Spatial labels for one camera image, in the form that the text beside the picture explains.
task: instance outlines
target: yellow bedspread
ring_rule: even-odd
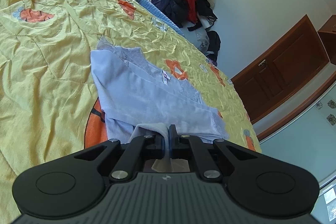
[[[19,215],[11,186],[21,172],[83,149],[97,100],[90,51],[102,36],[141,47],[151,63],[188,78],[218,108],[229,140],[261,151],[228,78],[135,1],[0,0],[0,11],[1,223]]]

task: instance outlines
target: blue clothing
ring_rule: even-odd
[[[117,136],[115,120],[136,126],[142,123],[176,125],[179,134],[197,135],[204,142],[228,138],[225,123],[217,113],[196,103],[169,85],[158,82],[141,68],[120,59],[108,50],[91,51],[91,73],[98,90],[101,109],[105,112],[108,137]]]
[[[212,111],[213,113],[218,113],[218,110],[214,107],[208,107],[204,101],[202,100],[201,94],[198,90],[196,90],[187,79],[180,80],[175,78],[170,73],[164,72],[157,66],[153,65],[152,63],[148,62],[146,58],[143,56],[141,48],[123,48],[120,46],[113,46],[110,42],[106,40],[105,37],[102,37],[98,44],[97,50],[109,50],[116,54],[120,59],[124,61],[128,61],[133,63],[136,67],[139,67],[141,70],[148,73],[153,79],[156,80],[157,83],[161,85],[161,87],[167,91],[174,90],[174,94],[177,96],[181,96],[182,98],[187,97],[188,99],[199,103],[200,108],[207,109]],[[169,79],[167,79],[167,84],[162,85],[163,83],[163,73],[165,73]]]
[[[152,0],[152,4],[180,28],[188,17],[188,7],[177,4],[175,0]]]

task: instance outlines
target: white cloth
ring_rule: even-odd
[[[162,122],[168,128],[175,124],[179,134],[197,135],[205,142],[228,138],[225,124],[217,113],[199,108],[204,105],[173,89],[168,92],[167,85],[158,85],[152,76],[113,52],[92,51],[91,68],[105,112],[108,137],[129,142],[130,137],[117,136],[113,132],[113,124],[118,120],[132,126]]]

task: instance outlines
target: white cloth item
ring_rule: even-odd
[[[128,67],[131,64],[108,50],[91,52],[91,72],[105,112],[108,137],[112,135],[114,120],[118,120],[132,126],[175,124],[179,134],[197,135],[209,143],[216,138],[228,138],[225,123],[217,113],[198,108],[201,104],[187,98],[182,100],[174,92],[141,78]],[[129,141],[120,137],[124,138],[120,140],[122,143]]]
[[[146,135],[147,130],[161,134],[165,140],[164,142],[165,155],[162,160],[159,160],[156,163],[156,169],[163,171],[163,172],[171,173],[172,167],[171,167],[170,158],[169,158],[169,136],[168,136],[169,133],[168,133],[168,128],[166,127],[164,123],[159,122],[159,123],[152,123],[152,124],[150,123],[138,124],[132,133],[130,141],[135,137]]]
[[[202,26],[203,26],[204,29],[211,27],[211,25],[213,24],[213,22],[211,22],[211,24],[209,23],[207,17],[200,16],[198,13],[197,13],[197,17],[199,18],[200,22],[202,23]]]

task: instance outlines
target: navy blue jacket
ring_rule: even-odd
[[[188,17],[188,7],[181,7],[174,0],[152,0],[152,3],[179,28]]]

